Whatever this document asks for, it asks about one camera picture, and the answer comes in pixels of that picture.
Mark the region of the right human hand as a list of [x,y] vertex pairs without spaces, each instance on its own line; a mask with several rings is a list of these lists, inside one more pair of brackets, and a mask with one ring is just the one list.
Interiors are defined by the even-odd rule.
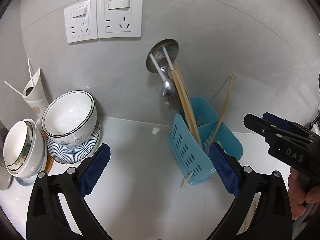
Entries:
[[320,201],[320,188],[319,185],[315,186],[308,193],[306,193],[299,180],[300,173],[294,168],[290,168],[290,175],[288,178],[288,195],[291,206],[292,220],[296,220],[306,212],[306,207],[303,203],[314,204],[313,209],[310,211],[309,216],[313,216],[316,212]]

